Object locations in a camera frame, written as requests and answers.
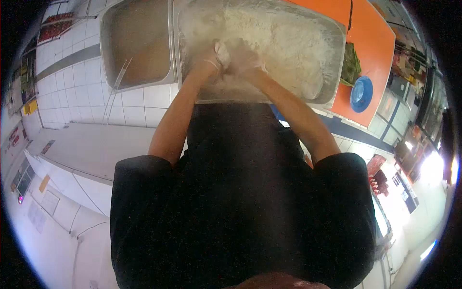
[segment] poster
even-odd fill
[[[55,140],[50,140],[47,145],[43,148],[42,154],[46,154],[47,151],[50,149],[51,145],[55,143]]]

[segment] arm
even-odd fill
[[[259,68],[249,69],[242,77],[272,101],[306,146],[313,164],[340,150],[334,137],[316,113],[301,99],[283,88]]]
[[[214,54],[198,61],[186,77],[180,91],[165,112],[149,146],[148,155],[167,160],[172,166],[180,159],[194,103],[201,86],[217,73],[218,62]]]

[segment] light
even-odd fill
[[[454,157],[451,165],[451,184],[457,183],[457,176],[459,175],[459,161]]]
[[[414,146],[413,146],[410,142],[408,142],[408,141],[405,142],[404,144],[406,145],[406,147],[407,147],[410,151],[411,151],[412,148],[414,147]]]
[[[430,252],[433,250],[433,247],[436,245],[436,240],[430,245],[430,247],[428,247],[421,255],[420,255],[420,260],[422,261],[423,259],[425,259],[428,254],[430,254]]]
[[[428,184],[436,184],[443,179],[443,158],[433,151],[420,167],[420,177]]]

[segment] black t-shirt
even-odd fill
[[[175,167],[147,155],[117,163],[110,233],[121,288],[224,288],[272,271],[333,289],[363,280],[375,246],[364,161],[343,153],[311,169],[268,110],[203,105]]]

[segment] kitchen counter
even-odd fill
[[[287,1],[324,14],[348,28],[350,0]],[[395,50],[395,34],[368,0],[354,0],[351,29],[346,34],[346,41],[354,43],[361,61],[361,75],[369,76],[374,93],[369,107],[362,113],[356,113],[350,107],[351,87],[340,83],[330,111],[367,127],[387,85]]]

